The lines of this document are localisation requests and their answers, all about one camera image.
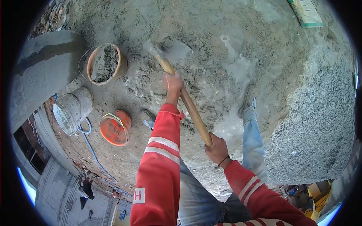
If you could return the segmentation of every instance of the shovel blade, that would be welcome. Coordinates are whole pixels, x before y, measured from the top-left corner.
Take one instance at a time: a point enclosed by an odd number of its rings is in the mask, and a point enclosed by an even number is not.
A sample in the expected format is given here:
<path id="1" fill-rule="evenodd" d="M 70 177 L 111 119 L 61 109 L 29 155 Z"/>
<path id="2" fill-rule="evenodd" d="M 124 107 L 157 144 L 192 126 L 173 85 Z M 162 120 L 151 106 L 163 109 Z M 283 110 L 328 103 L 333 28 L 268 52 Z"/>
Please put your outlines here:
<path id="1" fill-rule="evenodd" d="M 190 47 L 171 36 L 165 37 L 157 44 L 163 56 L 168 59 L 172 65 L 182 65 L 185 59 L 194 53 Z"/>

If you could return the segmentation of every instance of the white bucket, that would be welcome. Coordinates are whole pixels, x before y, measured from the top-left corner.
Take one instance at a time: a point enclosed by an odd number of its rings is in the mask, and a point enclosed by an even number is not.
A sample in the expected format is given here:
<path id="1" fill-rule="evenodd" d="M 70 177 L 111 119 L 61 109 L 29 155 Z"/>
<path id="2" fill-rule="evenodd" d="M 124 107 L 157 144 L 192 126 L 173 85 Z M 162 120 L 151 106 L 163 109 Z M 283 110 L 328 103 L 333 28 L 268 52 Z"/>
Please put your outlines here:
<path id="1" fill-rule="evenodd" d="M 93 109 L 94 97 L 85 86 L 67 93 L 53 104 L 55 119 L 69 136 L 75 134 L 80 123 Z"/>

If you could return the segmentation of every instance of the bucket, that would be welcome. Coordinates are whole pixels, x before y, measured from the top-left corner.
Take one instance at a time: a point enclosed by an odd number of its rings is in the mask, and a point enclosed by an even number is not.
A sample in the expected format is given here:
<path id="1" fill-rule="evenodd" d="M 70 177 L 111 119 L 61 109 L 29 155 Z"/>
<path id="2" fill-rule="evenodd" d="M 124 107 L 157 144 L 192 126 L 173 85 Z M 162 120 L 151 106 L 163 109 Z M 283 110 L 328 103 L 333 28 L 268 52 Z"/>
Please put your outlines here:
<path id="1" fill-rule="evenodd" d="M 93 95 L 85 86 L 67 93 L 53 104 L 55 119 L 69 136 L 75 134 L 80 123 L 93 109 Z"/>
<path id="2" fill-rule="evenodd" d="M 99 122 L 101 135 L 113 145 L 125 146 L 130 138 L 131 116 L 124 110 L 108 113 Z"/>
<path id="3" fill-rule="evenodd" d="M 118 53 L 118 64 L 117 67 L 113 73 L 113 75 L 107 79 L 106 81 L 103 82 L 96 82 L 91 78 L 92 72 L 93 72 L 93 65 L 94 65 L 94 60 L 96 59 L 96 56 L 98 54 L 98 52 L 101 50 L 101 48 L 103 48 L 105 45 L 111 45 L 113 47 L 115 47 L 117 49 L 117 53 Z M 88 64 L 87 64 L 87 74 L 88 74 L 88 78 L 89 80 L 93 83 L 96 84 L 98 86 L 104 85 L 109 83 L 112 79 L 117 79 L 120 78 L 127 70 L 127 65 L 128 65 L 128 61 L 126 56 L 120 51 L 120 49 L 118 48 L 118 46 L 116 46 L 115 44 L 112 43 L 106 43 L 106 44 L 102 44 L 101 46 L 98 46 L 90 55 L 89 59 L 88 59 Z"/>

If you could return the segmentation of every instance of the jeans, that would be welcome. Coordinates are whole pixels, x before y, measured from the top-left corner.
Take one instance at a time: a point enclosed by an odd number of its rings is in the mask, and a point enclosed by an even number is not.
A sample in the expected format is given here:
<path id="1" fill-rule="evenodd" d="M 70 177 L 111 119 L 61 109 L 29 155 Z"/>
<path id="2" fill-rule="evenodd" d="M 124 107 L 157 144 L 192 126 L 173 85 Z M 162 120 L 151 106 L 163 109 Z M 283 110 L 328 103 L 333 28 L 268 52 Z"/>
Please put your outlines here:
<path id="1" fill-rule="evenodd" d="M 243 149 L 243 167 L 266 182 L 263 142 L 253 109 L 244 113 Z M 252 219 L 250 211 L 237 194 L 233 192 L 226 202 L 220 202 L 192 175 L 181 158 L 178 217 L 182 226 L 213 226 L 222 222 L 237 223 Z"/>

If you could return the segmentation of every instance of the hand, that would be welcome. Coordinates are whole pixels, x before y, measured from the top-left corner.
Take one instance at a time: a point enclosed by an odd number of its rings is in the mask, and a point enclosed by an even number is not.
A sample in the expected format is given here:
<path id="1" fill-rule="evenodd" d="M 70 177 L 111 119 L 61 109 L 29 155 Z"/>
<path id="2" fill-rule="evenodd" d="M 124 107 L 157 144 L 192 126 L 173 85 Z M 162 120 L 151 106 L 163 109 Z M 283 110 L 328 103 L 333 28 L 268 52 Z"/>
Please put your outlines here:
<path id="1" fill-rule="evenodd" d="M 175 94 L 177 98 L 179 98 L 181 95 L 181 87 L 183 86 L 181 73 L 176 71 L 175 75 L 173 76 L 164 72 L 162 75 L 162 80 L 167 90 L 167 95 L 171 93 Z"/>
<path id="2" fill-rule="evenodd" d="M 205 153 L 211 159 L 211 161 L 225 169 L 227 165 L 232 162 L 230 158 L 227 158 L 229 153 L 227 151 L 226 142 L 224 139 L 215 136 L 213 133 L 209 134 L 211 136 L 212 145 L 211 147 L 204 145 Z"/>

